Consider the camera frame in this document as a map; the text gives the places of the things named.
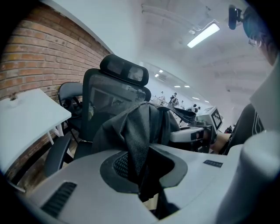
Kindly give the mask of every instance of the office chair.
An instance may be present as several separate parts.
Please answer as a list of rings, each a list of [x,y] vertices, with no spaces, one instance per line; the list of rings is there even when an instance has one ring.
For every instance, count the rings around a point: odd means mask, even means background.
[[[58,100],[60,106],[63,106],[63,101],[67,98],[81,96],[83,94],[83,85],[79,82],[66,82],[63,83],[58,89]],[[72,128],[80,132],[82,119],[81,118],[69,118],[65,121],[68,125],[70,132],[78,144],[76,137],[72,132]]]
[[[83,81],[83,110],[80,141],[74,160],[92,154],[92,140],[100,126],[139,102],[149,101],[151,92],[145,87],[149,80],[148,70],[116,55],[106,56],[100,69],[89,69]],[[45,161],[45,175],[61,169],[70,136],[60,137],[50,149]]]

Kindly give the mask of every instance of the desk leg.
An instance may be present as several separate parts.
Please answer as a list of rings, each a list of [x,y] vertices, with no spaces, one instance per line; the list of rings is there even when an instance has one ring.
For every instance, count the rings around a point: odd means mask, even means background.
[[[62,131],[62,127],[61,124],[59,124],[58,126],[56,126],[59,136],[64,136],[63,131]],[[67,149],[67,153],[73,158],[74,156],[72,155],[72,153],[70,152],[69,149]]]

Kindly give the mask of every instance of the ceiling light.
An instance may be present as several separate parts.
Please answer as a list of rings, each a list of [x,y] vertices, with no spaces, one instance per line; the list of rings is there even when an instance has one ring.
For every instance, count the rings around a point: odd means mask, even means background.
[[[213,23],[211,26],[207,27],[200,34],[198,34],[190,43],[188,43],[188,47],[193,48],[195,45],[202,42],[204,39],[206,39],[207,37],[211,36],[219,30],[220,28],[215,23]]]

